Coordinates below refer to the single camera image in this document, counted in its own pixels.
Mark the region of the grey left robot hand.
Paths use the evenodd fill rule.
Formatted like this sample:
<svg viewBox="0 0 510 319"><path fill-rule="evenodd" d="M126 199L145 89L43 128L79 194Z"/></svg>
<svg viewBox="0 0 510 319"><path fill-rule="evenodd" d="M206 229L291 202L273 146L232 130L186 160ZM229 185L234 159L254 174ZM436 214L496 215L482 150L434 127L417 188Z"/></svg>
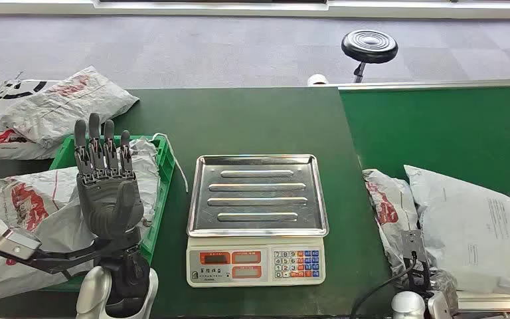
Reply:
<svg viewBox="0 0 510 319"><path fill-rule="evenodd" d="M74 125L76 184L84 220L93 234L116 239L131 231L143 217L144 207L133 170L130 134L114 141L114 122L106 120L104 131L97 113Z"/></svg>

